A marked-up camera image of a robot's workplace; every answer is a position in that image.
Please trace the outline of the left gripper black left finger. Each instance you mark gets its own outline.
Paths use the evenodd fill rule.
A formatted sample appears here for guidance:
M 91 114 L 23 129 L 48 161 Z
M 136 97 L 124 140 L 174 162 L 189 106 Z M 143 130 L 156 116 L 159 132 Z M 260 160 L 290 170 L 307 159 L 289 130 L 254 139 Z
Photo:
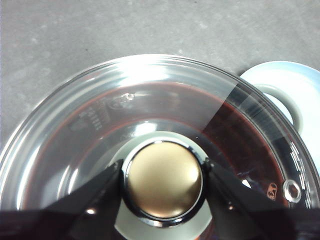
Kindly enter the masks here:
M 111 239 L 121 204 L 123 160 L 43 209 L 0 213 L 2 240 Z

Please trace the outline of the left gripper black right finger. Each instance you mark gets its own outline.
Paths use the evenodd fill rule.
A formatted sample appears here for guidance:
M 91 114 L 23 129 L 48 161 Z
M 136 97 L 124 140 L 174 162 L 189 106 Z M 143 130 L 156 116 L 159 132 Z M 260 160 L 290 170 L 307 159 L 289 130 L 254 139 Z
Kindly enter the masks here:
M 220 240 L 318 240 L 320 210 L 287 208 L 206 158 L 206 200 Z

